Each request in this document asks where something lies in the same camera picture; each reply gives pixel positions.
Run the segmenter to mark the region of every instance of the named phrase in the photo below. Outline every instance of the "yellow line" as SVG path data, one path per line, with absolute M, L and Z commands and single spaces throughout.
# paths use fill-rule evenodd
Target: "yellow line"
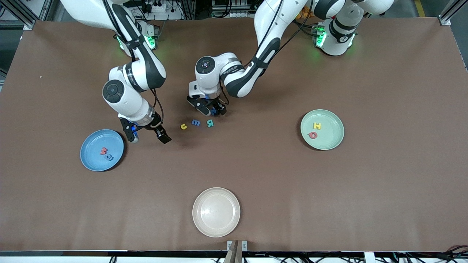
M 423 5 L 421 5 L 421 0 L 414 0 L 414 4 L 416 5 L 417 13 L 419 17 L 426 17 L 424 13 Z

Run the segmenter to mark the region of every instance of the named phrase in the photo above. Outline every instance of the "blue plate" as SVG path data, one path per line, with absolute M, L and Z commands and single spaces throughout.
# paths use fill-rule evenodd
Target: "blue plate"
M 99 130 L 86 138 L 81 146 L 80 158 L 83 165 L 95 172 L 114 167 L 124 154 L 124 140 L 113 130 Z

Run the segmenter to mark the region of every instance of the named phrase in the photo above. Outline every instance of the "floor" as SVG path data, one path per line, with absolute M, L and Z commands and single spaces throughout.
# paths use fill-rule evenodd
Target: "floor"
M 384 17 L 418 17 L 415 0 L 398 0 L 382 16 L 372 16 L 374 18 Z M 425 16 L 437 16 L 441 13 L 449 0 L 420 0 Z M 73 21 L 61 4 L 55 10 L 54 21 Z M 451 20 L 452 31 L 458 43 L 460 52 L 465 61 L 468 61 L 468 7 L 464 6 Z M 22 30 L 0 30 L 0 68 L 8 71 L 20 42 Z

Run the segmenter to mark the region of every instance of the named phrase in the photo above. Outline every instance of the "plate rim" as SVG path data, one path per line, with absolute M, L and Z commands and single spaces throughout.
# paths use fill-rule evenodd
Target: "plate rim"
M 107 168 L 107 169 L 91 169 L 90 167 L 86 166 L 86 165 L 85 165 L 85 162 L 83 161 L 83 154 L 82 154 L 82 151 L 83 151 L 83 147 L 85 146 L 86 141 L 88 141 L 89 138 L 91 138 L 95 133 L 98 133 L 98 132 L 108 132 L 108 134 L 114 134 L 114 135 L 116 135 L 118 138 L 120 138 L 120 140 L 119 140 L 119 145 L 122 146 L 122 153 L 121 153 L 121 155 L 120 155 L 120 158 L 116 161 L 116 163 L 115 163 L 113 166 L 111 166 L 111 167 L 109 167 L 109 168 Z M 122 139 L 122 136 L 120 135 L 120 133 L 118 133 L 118 132 L 115 131 L 115 130 L 111 130 L 111 129 L 100 129 L 100 130 L 97 130 L 97 131 L 95 131 L 95 132 L 89 134 L 89 135 L 86 137 L 86 139 L 83 141 L 83 143 L 81 144 L 81 148 L 80 148 L 80 161 L 81 161 L 81 164 L 82 164 L 86 169 L 88 169 L 88 170 L 90 170 L 90 171 L 93 171 L 93 172 L 103 172 L 103 171 L 107 171 L 107 170 L 113 168 L 114 166 L 116 166 L 116 165 L 119 163 L 119 161 L 120 161 L 120 159 L 122 158 L 122 156 L 124 155 L 124 152 L 125 152 L 125 143 L 124 143 L 124 140 Z
M 206 195 L 207 192 L 209 191 L 213 191 L 213 190 L 222 190 L 222 191 L 226 191 L 228 194 L 232 195 L 234 197 L 234 205 L 237 207 L 239 207 L 239 213 L 237 213 L 238 215 L 236 215 L 234 218 L 235 218 L 235 224 L 234 224 L 234 227 L 233 229 L 231 229 L 229 232 L 227 232 L 226 234 L 223 234 L 223 235 L 210 235 L 210 234 L 207 234 L 205 233 L 204 231 L 202 231 L 199 227 L 199 225 L 197 224 L 197 221 L 195 220 L 195 215 L 197 214 L 197 209 L 195 207 L 195 205 L 197 204 L 197 201 L 199 201 L 201 199 L 201 196 L 203 196 L 204 194 Z M 230 233 L 232 233 L 236 228 L 237 228 L 237 225 L 239 224 L 239 221 L 241 219 L 241 204 L 239 203 L 239 199 L 237 199 L 237 196 L 235 196 L 235 194 L 231 191 L 229 191 L 228 189 L 226 188 L 222 188 L 222 187 L 211 187 L 211 188 L 208 188 L 206 190 L 204 190 L 203 192 L 201 192 L 197 198 L 195 199 L 195 201 L 193 202 L 193 206 L 192 206 L 192 220 L 193 220 L 193 223 L 195 224 L 195 227 L 200 231 L 200 233 L 208 236 L 208 237 L 212 237 L 212 238 L 219 238 L 219 237 L 223 237 L 223 236 L 227 236 L 229 235 Z
M 313 113 L 314 111 L 325 111 L 325 112 L 331 113 L 332 115 L 336 116 L 337 119 L 340 121 L 340 124 L 341 124 L 340 126 L 342 127 L 343 135 L 341 136 L 340 141 L 339 141 L 339 142 L 337 143 L 337 145 L 335 145 L 334 147 L 321 149 L 321 148 L 317 148 L 317 147 L 315 147 L 315 146 L 313 146 L 313 145 L 310 145 L 310 143 L 307 142 L 306 136 L 305 136 L 305 135 L 303 134 L 303 132 L 302 132 L 302 126 L 303 126 L 303 124 L 304 124 L 304 120 L 306 119 L 307 115 Z M 344 124 L 343 124 L 343 121 L 340 119 L 340 117 L 338 117 L 338 115 L 336 115 L 334 112 L 332 112 L 332 111 L 330 111 L 330 110 L 326 110 L 326 109 L 315 109 L 315 110 L 311 110 L 311 111 L 309 111 L 308 113 L 306 113 L 306 114 L 304 115 L 304 117 L 302 118 L 302 120 L 300 121 L 300 134 L 301 134 L 302 138 L 304 139 L 304 141 L 305 141 L 308 145 L 310 145 L 311 147 L 313 147 L 313 148 L 315 148 L 315 149 L 317 149 L 317 150 L 328 151 L 328 150 L 331 150 L 331 149 L 334 149 L 334 148 L 338 147 L 338 146 L 343 142 L 343 139 L 344 139 Z

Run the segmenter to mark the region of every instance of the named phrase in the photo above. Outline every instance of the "brown tabletop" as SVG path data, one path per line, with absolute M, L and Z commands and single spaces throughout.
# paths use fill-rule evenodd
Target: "brown tabletop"
M 442 251 L 468 243 L 468 74 L 450 28 L 435 18 L 364 19 L 358 30 L 340 57 L 299 33 L 208 128 L 185 100 L 194 64 L 226 51 L 248 61 L 253 20 L 167 22 L 155 53 L 168 74 L 158 95 L 173 140 L 142 131 L 118 167 L 96 173 L 81 164 L 80 147 L 96 130 L 121 131 L 101 90 L 129 58 L 109 30 L 38 22 L 0 93 L 0 249 L 213 250 L 248 240 L 251 250 Z M 338 148 L 316 151 L 301 138 L 301 118 L 314 109 L 342 119 Z M 241 203 L 239 225 L 222 238 L 192 221 L 195 198 L 210 187 Z

